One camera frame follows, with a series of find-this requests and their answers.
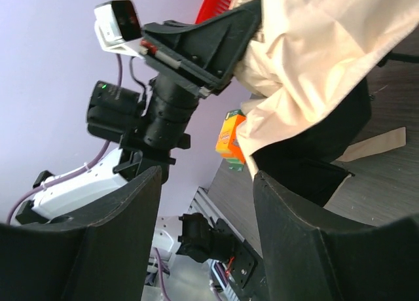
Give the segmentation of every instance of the cardboard piece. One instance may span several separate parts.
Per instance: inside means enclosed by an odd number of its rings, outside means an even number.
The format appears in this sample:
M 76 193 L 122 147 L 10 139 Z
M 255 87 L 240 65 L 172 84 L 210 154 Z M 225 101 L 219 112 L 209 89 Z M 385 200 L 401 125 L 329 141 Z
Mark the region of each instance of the cardboard piece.
M 405 127 L 350 145 L 344 154 L 337 160 L 339 162 L 351 162 L 363 157 L 398 149 L 403 146 L 406 146 Z
M 261 29 L 234 72 L 266 97 L 236 130 L 252 177 L 255 151 L 323 120 L 419 21 L 419 0 L 262 1 Z

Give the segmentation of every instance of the red object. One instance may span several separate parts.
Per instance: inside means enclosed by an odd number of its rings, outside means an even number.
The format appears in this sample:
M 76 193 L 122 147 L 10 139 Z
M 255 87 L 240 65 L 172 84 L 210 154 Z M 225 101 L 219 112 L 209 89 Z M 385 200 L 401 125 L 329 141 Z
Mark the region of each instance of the red object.
M 232 0 L 204 0 L 195 23 L 199 24 L 228 10 Z
M 234 261 L 234 257 L 230 258 L 230 261 L 228 262 L 227 270 L 225 271 L 225 275 L 227 278 L 229 277 L 231 273 L 231 265 L 233 264 L 233 261 Z
M 156 54 L 156 52 L 157 52 L 157 47 L 155 45 L 149 43 L 145 39 L 141 40 L 141 46 L 144 46 L 145 48 L 150 49 L 152 54 Z

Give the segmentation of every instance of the cable tie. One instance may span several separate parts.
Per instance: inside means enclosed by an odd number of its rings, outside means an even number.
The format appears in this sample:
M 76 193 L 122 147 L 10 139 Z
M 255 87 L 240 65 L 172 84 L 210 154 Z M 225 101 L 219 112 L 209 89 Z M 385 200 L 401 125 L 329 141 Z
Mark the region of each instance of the cable tie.
M 45 185 L 45 180 L 41 182 L 42 190 L 46 191 L 47 187 Z

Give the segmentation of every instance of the orange box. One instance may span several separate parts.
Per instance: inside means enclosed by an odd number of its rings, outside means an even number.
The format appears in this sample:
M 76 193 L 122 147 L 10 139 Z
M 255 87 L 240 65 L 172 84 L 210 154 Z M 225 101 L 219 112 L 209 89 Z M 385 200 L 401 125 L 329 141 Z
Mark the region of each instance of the orange box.
M 244 155 L 240 149 L 237 138 L 236 128 L 242 123 L 246 117 L 242 111 L 237 109 L 229 111 L 225 117 L 223 127 L 218 137 L 215 151 L 217 151 L 223 158 L 237 159 L 241 163 L 245 163 Z

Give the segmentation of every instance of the black mount bracket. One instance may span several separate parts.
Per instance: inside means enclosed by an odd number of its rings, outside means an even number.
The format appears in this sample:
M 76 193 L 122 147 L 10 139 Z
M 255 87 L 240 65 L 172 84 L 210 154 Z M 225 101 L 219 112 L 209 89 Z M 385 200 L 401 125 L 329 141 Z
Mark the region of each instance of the black mount bracket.
M 232 280 L 229 284 L 238 298 L 270 301 L 263 259 L 246 240 L 241 242 L 223 219 L 218 219 L 215 225 L 220 233 L 233 236 L 236 241 L 232 254 L 234 260 L 230 265 Z
M 145 61 L 199 98 L 220 94 L 262 20 L 253 0 L 198 25 L 166 21 L 143 27 Z
M 227 262 L 232 256 L 236 240 L 233 235 L 226 235 L 212 228 L 201 213 L 185 214 L 179 218 L 183 222 L 181 243 L 176 254 L 187 255 L 203 263 L 208 259 Z

